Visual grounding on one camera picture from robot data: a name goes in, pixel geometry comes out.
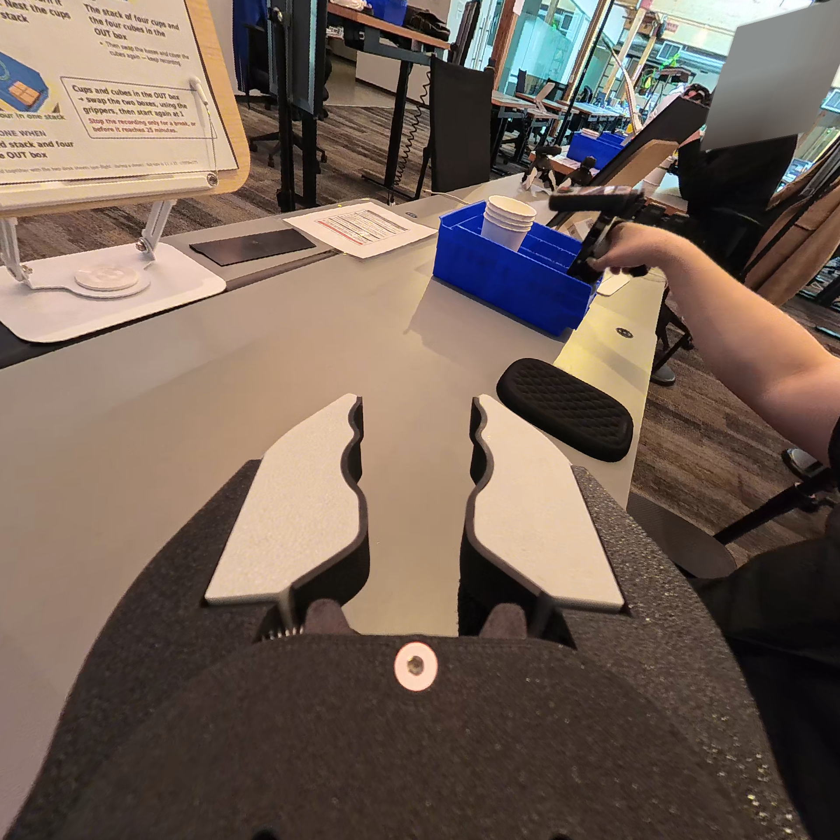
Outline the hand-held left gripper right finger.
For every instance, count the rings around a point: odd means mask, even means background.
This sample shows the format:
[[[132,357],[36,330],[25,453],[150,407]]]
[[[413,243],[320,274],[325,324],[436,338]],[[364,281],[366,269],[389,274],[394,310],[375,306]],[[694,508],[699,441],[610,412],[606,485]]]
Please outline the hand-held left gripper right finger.
[[[489,395],[471,405],[468,546],[503,584],[557,606],[619,613],[625,601],[571,462]]]

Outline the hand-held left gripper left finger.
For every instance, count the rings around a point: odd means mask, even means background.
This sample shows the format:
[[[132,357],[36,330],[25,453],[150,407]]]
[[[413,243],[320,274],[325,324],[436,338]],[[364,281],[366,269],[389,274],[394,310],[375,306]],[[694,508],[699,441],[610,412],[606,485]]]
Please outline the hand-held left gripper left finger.
[[[205,592],[210,605],[345,604],[370,572],[363,402],[346,394],[265,452]]]

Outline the blue plastic bin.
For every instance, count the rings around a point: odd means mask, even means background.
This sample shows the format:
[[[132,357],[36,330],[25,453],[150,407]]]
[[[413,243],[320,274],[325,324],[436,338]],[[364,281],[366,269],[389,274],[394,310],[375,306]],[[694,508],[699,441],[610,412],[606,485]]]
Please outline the blue plastic bin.
[[[481,236],[485,208],[441,216],[434,277],[552,336],[577,329],[598,288],[566,274],[581,243],[534,224],[513,251]]]
[[[595,162],[591,167],[600,170],[620,154],[625,139],[621,134],[610,132],[591,136],[584,131],[578,131],[572,137],[566,157],[578,163],[592,157]]]

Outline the person's right forearm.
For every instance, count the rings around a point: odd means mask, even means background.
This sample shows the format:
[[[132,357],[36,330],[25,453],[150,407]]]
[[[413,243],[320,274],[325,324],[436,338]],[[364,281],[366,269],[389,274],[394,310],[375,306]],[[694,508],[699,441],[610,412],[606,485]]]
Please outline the person's right forearm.
[[[827,465],[839,361],[800,323],[678,240],[659,258],[706,366],[793,445]]]

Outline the person's right hand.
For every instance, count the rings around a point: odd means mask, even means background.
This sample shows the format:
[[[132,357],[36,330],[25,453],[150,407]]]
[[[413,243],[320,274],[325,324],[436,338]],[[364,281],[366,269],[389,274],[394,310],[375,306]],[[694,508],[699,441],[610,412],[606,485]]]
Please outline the person's right hand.
[[[623,222],[610,229],[585,264],[594,270],[613,273],[629,272],[641,266],[668,273],[691,247],[688,239],[667,230]]]

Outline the black wrist rest pad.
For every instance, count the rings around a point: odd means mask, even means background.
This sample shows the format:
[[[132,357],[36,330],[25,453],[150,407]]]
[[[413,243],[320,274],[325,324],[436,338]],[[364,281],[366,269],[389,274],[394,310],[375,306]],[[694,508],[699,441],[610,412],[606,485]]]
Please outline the black wrist rest pad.
[[[633,442],[634,420],[623,404],[548,362],[512,362],[497,395],[531,425],[594,459],[620,461]]]

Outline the black office chair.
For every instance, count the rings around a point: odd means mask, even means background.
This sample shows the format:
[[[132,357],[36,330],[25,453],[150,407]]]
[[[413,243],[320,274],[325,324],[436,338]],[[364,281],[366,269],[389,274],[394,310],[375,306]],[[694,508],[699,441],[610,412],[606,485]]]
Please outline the black office chair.
[[[247,66],[246,66],[246,83],[248,90],[256,89],[267,95],[266,108],[270,109],[272,102],[275,102],[274,94],[270,93],[270,71],[274,68],[274,60],[269,58],[269,40],[267,32],[267,24],[246,24],[245,30],[247,34]],[[332,74],[332,61],[330,54],[327,53],[324,62],[325,82],[329,81]],[[321,105],[318,112],[317,119],[325,120],[329,116],[328,110]],[[257,143],[269,142],[272,140],[278,141],[274,149],[269,152],[267,164],[269,167],[275,167],[275,154],[279,150],[279,134],[278,132],[257,135],[248,138],[248,148],[251,152],[257,152]],[[293,135],[293,143],[302,150],[302,137],[297,134]],[[319,145],[316,145],[316,150],[320,154],[320,162],[316,166],[317,174],[320,174],[320,163],[327,163],[328,156],[326,151]]]
[[[737,565],[728,545],[793,510],[813,512],[831,507],[837,488],[832,471],[823,467],[812,477],[794,484],[715,534],[708,534],[692,522],[637,493],[628,497],[627,513],[657,543],[682,573],[691,578],[717,579],[729,575]]]

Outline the black chair back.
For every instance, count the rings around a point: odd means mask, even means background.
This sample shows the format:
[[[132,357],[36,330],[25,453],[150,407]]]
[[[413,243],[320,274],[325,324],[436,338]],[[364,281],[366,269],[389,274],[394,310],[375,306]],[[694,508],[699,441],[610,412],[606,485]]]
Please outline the black chair back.
[[[492,70],[433,58],[430,66],[432,191],[449,193],[486,183],[491,168]]]

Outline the black metal stand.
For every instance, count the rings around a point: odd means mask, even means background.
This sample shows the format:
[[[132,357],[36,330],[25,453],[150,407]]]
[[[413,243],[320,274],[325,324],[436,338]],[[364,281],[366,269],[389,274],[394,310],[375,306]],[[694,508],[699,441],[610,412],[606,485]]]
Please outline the black metal stand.
[[[669,289],[666,287],[655,330],[658,349],[650,374],[651,383],[660,386],[672,386],[676,383],[676,374],[669,367],[669,361],[678,351],[690,352],[695,346],[687,326],[669,306],[668,297]]]

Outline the tan coat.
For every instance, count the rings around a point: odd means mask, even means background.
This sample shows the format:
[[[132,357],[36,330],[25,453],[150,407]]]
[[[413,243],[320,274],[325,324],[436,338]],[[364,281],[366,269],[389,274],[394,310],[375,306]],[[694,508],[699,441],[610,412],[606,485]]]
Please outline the tan coat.
[[[745,266],[744,285],[775,306],[803,289],[839,245],[839,140],[771,199],[771,224]]]

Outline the paper sheet in plastic sleeve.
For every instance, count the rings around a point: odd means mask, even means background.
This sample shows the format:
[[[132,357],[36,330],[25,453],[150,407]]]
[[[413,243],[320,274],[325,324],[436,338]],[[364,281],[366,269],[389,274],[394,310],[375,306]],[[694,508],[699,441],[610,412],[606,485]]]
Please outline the paper sheet in plastic sleeve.
[[[310,211],[286,220],[298,232],[358,259],[381,256],[437,233],[373,201]]]

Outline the instruction sheet on stand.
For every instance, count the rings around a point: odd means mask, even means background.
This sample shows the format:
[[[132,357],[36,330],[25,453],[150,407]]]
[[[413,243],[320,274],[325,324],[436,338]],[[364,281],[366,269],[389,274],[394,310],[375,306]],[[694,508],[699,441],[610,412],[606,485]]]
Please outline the instruction sheet on stand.
[[[215,296],[226,281],[161,238],[176,201],[232,193],[249,173],[249,152],[224,54],[207,2],[188,1],[206,76],[231,141],[236,168],[207,174],[2,185],[2,324],[23,341],[58,343]],[[132,245],[25,262],[23,217],[151,203]]]

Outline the black flat strip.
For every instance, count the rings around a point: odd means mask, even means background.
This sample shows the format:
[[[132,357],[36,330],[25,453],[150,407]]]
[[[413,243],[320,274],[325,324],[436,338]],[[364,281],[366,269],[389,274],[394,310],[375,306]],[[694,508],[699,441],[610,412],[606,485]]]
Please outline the black flat strip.
[[[213,261],[217,266],[235,266],[258,259],[267,259],[303,250],[316,245],[293,227],[257,234],[193,243],[189,248]]]

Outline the wooden desk with black legs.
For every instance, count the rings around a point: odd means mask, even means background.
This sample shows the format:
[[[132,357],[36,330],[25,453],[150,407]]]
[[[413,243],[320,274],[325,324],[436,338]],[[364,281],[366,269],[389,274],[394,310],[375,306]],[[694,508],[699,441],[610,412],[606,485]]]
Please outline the wooden desk with black legs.
[[[382,178],[378,178],[372,173],[365,172],[361,178],[386,190],[391,195],[412,200],[414,194],[405,192],[396,183],[409,77],[413,66],[429,67],[433,56],[445,58],[451,45],[444,39],[386,22],[335,2],[328,3],[328,24],[342,27],[344,44],[356,49],[359,53],[399,62],[400,69],[396,83],[385,174]]]

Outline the dark panel on black stand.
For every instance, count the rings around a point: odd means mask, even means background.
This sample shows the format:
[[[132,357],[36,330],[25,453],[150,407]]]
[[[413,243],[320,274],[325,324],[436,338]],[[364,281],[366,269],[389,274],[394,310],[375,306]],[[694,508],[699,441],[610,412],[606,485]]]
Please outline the dark panel on black stand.
[[[319,173],[318,122],[326,81],[326,1],[269,1],[266,6],[269,56],[278,106],[282,213],[297,203],[315,207]],[[293,113],[301,122],[302,197],[296,195]]]

